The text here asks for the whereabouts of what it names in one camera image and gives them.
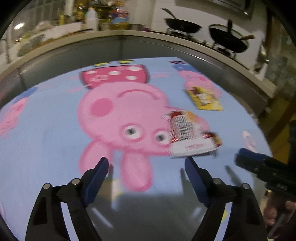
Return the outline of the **right hand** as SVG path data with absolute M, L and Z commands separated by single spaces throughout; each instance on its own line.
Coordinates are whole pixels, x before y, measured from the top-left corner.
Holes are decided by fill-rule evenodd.
M 268 201 L 263 211 L 263 219 L 267 226 L 274 226 L 282 213 L 285 213 L 283 223 L 290 221 L 295 211 L 295 202 L 292 202 L 281 195 L 269 192 Z

